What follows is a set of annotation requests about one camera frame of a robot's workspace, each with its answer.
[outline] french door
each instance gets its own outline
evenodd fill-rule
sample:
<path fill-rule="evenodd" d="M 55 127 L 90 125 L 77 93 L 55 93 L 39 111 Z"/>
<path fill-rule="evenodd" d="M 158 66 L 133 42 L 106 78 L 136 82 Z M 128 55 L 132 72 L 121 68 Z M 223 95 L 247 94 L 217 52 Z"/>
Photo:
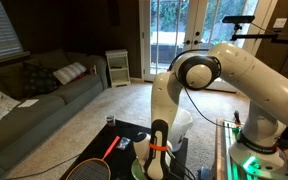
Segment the french door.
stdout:
<path fill-rule="evenodd" d="M 256 53 L 255 40 L 231 42 L 234 24 L 224 24 L 225 16 L 255 15 L 253 23 L 266 28 L 277 0 L 140 0 L 141 58 L 143 77 L 153 81 L 166 72 L 174 57 L 185 50 L 206 53 L 221 42 L 230 42 Z M 240 33 L 263 33 L 241 24 Z M 210 89 L 235 91 L 217 79 Z"/>

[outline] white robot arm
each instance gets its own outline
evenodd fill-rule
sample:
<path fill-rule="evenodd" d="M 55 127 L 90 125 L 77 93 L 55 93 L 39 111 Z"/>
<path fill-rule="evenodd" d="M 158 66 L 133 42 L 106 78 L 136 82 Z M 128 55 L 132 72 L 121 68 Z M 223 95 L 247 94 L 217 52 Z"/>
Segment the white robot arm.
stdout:
<path fill-rule="evenodd" d="M 149 156 L 144 165 L 147 175 L 152 179 L 168 176 L 163 148 L 176 116 L 182 86 L 201 90 L 218 77 L 251 100 L 248 119 L 237 142 L 229 149 L 232 159 L 242 166 L 254 156 L 256 171 L 244 168 L 247 173 L 285 179 L 287 166 L 274 144 L 285 125 L 288 126 L 288 79 L 243 49 L 227 43 L 214 46 L 207 55 L 185 53 L 170 72 L 156 76 L 151 99 Z"/>

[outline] light switch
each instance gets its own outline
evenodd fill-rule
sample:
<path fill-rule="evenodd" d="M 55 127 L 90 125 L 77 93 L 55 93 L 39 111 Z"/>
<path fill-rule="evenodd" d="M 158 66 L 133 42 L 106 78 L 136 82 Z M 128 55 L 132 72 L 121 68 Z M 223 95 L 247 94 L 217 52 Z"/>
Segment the light switch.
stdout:
<path fill-rule="evenodd" d="M 283 28 L 285 26 L 287 18 L 277 18 L 273 25 L 273 28 Z"/>

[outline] striped pillow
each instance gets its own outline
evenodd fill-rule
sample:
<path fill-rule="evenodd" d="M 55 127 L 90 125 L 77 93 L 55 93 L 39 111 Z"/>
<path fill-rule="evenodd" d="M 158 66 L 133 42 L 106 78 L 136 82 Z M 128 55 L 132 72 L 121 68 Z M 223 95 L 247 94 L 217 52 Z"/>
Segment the striped pillow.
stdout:
<path fill-rule="evenodd" d="M 53 72 L 53 74 L 63 85 L 65 85 L 85 71 L 86 67 L 78 62 L 75 62 Z"/>

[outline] green light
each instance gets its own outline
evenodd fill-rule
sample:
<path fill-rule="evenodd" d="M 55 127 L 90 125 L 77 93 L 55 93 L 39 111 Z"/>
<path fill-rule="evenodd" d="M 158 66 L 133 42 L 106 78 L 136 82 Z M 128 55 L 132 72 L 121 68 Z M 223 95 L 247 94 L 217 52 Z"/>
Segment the green light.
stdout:
<path fill-rule="evenodd" d="M 255 156 L 249 157 L 248 160 L 243 164 L 244 169 L 248 169 L 248 168 L 249 168 L 249 165 L 250 165 L 252 162 L 254 162 L 255 159 L 256 159 Z"/>

